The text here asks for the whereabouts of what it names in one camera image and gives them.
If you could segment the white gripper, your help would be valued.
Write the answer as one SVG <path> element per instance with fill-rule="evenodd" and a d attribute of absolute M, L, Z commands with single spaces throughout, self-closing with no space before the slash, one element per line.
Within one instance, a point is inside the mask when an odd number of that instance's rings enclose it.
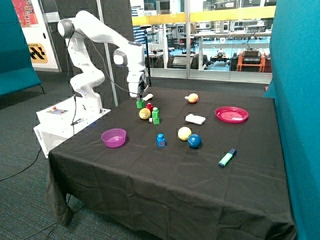
<path fill-rule="evenodd" d="M 146 75 L 144 71 L 130 71 L 127 76 L 128 90 L 131 98 L 141 101 L 148 94 Z"/>

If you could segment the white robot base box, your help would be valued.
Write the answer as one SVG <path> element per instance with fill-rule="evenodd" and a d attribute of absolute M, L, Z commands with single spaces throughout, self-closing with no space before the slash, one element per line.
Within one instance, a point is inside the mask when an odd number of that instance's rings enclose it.
<path fill-rule="evenodd" d="M 91 111 L 82 97 L 70 97 L 36 113 L 39 124 L 33 128 L 44 156 L 111 110 Z"/>

